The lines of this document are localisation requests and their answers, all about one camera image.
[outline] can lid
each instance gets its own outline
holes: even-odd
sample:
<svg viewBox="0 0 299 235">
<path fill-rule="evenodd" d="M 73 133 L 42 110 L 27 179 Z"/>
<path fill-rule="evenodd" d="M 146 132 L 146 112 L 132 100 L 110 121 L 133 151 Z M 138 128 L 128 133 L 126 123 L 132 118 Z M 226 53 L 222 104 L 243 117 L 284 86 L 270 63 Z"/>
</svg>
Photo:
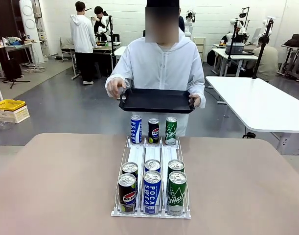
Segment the can lid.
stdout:
<svg viewBox="0 0 299 235">
<path fill-rule="evenodd" d="M 173 171 L 169 175 L 169 180 L 174 184 L 181 185 L 187 181 L 187 177 L 181 171 Z"/>
<path fill-rule="evenodd" d="M 148 120 L 148 122 L 149 122 L 150 124 L 158 124 L 158 123 L 159 123 L 159 120 L 158 120 L 157 118 L 151 118 L 151 119 Z"/>
<path fill-rule="evenodd" d="M 151 184 L 158 183 L 161 180 L 161 175 L 157 171 L 149 170 L 144 174 L 144 180 Z"/>
<path fill-rule="evenodd" d="M 138 170 L 138 165 L 133 162 L 123 164 L 122 170 L 127 173 L 132 173 Z"/>
<path fill-rule="evenodd" d="M 169 161 L 168 166 L 172 170 L 182 170 L 184 168 L 184 162 L 180 160 L 171 160 Z"/>
<path fill-rule="evenodd" d="M 122 174 L 120 175 L 118 181 L 118 183 L 124 187 L 132 186 L 133 184 L 135 184 L 135 182 L 136 182 L 136 178 L 132 174 Z"/>
<path fill-rule="evenodd" d="M 145 167 L 149 170 L 158 170 L 160 168 L 160 162 L 154 159 L 145 162 Z"/>
<path fill-rule="evenodd" d="M 133 116 L 131 116 L 131 119 L 132 120 L 141 120 L 141 116 L 139 116 L 139 115 L 133 115 Z"/>
<path fill-rule="evenodd" d="M 175 117 L 167 117 L 166 121 L 168 121 L 168 122 L 177 122 L 178 120 Z"/>
</svg>

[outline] green can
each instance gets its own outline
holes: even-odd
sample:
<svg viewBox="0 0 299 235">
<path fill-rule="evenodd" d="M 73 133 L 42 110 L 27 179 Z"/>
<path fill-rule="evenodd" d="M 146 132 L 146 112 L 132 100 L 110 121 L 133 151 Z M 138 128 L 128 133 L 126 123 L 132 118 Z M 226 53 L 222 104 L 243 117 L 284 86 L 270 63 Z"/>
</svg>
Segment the green can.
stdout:
<svg viewBox="0 0 299 235">
<path fill-rule="evenodd" d="M 178 120 L 175 117 L 167 117 L 165 120 L 165 144 L 175 144 Z"/>
<path fill-rule="evenodd" d="M 181 171 L 173 171 L 169 175 L 167 190 L 167 213 L 173 216 L 182 215 L 187 177 Z"/>
<path fill-rule="evenodd" d="M 171 160 L 168 163 L 168 175 L 173 171 L 184 172 L 184 162 L 180 160 Z"/>
</svg>

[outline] can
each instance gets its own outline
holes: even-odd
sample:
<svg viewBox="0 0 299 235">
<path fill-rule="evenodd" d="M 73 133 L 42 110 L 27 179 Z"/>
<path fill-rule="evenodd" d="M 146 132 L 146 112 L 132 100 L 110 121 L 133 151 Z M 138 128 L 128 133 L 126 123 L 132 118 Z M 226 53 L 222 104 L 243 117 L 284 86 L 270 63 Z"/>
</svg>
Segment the can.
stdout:
<svg viewBox="0 0 299 235">
<path fill-rule="evenodd" d="M 167 189 L 167 213 L 179 216 L 183 213 L 187 177 L 181 171 L 173 171 L 169 175 Z"/>
<path fill-rule="evenodd" d="M 160 207 L 161 175 L 149 170 L 144 174 L 144 213 L 158 214 Z"/>
<path fill-rule="evenodd" d="M 184 162 L 180 160 L 171 160 L 168 163 L 168 176 L 173 171 L 181 171 L 184 172 Z"/>
<path fill-rule="evenodd" d="M 175 117 L 167 117 L 165 120 L 165 144 L 175 144 L 178 120 Z"/>
<path fill-rule="evenodd" d="M 155 170 L 157 172 L 161 172 L 161 164 L 159 161 L 155 159 L 151 159 L 145 162 L 145 172 L 148 172 L 150 170 Z"/>
<path fill-rule="evenodd" d="M 148 121 L 148 139 L 149 143 L 159 142 L 159 120 L 156 118 L 149 119 Z"/>
<path fill-rule="evenodd" d="M 136 163 L 125 163 L 122 166 L 122 174 L 132 174 L 136 178 L 136 194 L 138 194 L 138 165 Z"/>
<path fill-rule="evenodd" d="M 131 116 L 131 140 L 132 143 L 141 143 L 141 116 Z"/>
<path fill-rule="evenodd" d="M 130 214 L 136 208 L 136 178 L 132 174 L 122 174 L 118 180 L 121 212 Z"/>
</svg>

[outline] pepsi logo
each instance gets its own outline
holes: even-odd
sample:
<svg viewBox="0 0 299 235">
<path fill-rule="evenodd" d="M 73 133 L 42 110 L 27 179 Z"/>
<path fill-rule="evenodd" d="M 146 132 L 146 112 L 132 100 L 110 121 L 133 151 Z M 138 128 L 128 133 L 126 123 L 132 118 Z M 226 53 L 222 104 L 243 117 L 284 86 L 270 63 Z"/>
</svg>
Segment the pepsi logo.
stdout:
<svg viewBox="0 0 299 235">
<path fill-rule="evenodd" d="M 153 130 L 152 135 L 154 138 L 158 138 L 159 137 L 159 128 L 156 128 L 155 130 Z"/>
<path fill-rule="evenodd" d="M 136 198 L 136 191 L 130 192 L 123 197 L 123 201 L 126 205 L 134 204 Z"/>
</svg>

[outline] white hoodie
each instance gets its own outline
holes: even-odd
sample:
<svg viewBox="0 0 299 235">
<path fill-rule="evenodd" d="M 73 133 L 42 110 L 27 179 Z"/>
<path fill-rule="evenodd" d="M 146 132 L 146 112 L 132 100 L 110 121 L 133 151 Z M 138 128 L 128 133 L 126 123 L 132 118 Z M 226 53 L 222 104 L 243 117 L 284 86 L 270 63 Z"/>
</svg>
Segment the white hoodie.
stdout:
<svg viewBox="0 0 299 235">
<path fill-rule="evenodd" d="M 71 15 L 70 26 L 75 52 L 92 53 L 97 44 L 91 21 L 84 15 Z"/>
<path fill-rule="evenodd" d="M 120 58 L 107 84 L 115 77 L 125 80 L 127 88 L 133 80 L 135 88 L 180 90 L 196 93 L 201 98 L 200 108 L 206 105 L 204 96 L 204 71 L 202 61 L 196 45 L 186 38 L 179 29 L 179 42 L 172 48 L 163 52 L 157 43 L 146 43 L 145 37 L 131 42 Z M 160 135 L 164 136 L 165 119 L 175 117 L 178 119 L 177 136 L 184 136 L 188 115 L 186 114 L 157 114 L 133 113 L 142 117 L 142 131 L 148 134 L 148 120 L 160 120 Z"/>
</svg>

